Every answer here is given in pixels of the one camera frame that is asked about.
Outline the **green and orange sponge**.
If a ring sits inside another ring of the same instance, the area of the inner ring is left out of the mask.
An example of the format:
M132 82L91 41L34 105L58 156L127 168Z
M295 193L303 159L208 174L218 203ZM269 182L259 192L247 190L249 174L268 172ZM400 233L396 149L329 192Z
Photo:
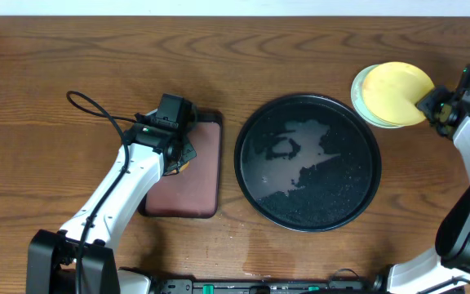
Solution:
M179 172L182 172L183 170L185 170L188 166L189 166L190 162L186 162L184 165L182 165L180 168L179 168Z

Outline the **light blue plate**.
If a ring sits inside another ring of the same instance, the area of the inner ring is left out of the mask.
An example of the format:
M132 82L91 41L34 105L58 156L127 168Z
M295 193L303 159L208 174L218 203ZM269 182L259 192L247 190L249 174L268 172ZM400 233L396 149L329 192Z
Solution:
M365 81L367 74L372 71L378 65L371 65L367 68L364 68L352 81L351 86L351 101L352 106L355 111L364 119L367 123L372 126L385 128L385 129L396 129L401 128L401 126L385 122L376 116L374 116L366 107L366 104L362 97L362 86Z

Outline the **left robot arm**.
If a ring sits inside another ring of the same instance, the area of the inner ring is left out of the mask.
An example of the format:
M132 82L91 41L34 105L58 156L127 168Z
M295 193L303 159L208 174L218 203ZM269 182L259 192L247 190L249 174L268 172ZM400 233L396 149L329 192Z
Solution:
M87 202L57 232L29 244L28 293L148 293L151 278L118 269L114 253L148 191L195 156L186 135L136 123L121 135L115 163Z

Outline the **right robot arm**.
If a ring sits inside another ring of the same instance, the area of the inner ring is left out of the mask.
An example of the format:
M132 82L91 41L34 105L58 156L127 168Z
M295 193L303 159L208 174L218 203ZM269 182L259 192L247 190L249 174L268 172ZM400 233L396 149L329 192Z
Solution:
M470 87L437 87L416 108L451 139L470 181ZM411 261L390 266L372 286L380 293L449 293L470 285L470 185L439 226L435 245Z

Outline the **yellow plate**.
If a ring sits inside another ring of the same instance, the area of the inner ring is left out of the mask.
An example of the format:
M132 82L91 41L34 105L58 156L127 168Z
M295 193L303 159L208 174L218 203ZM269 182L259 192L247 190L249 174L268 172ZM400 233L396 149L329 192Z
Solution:
M405 127L426 119L416 105L434 88L432 79L422 69L393 61L374 67L365 76L361 96L376 118Z

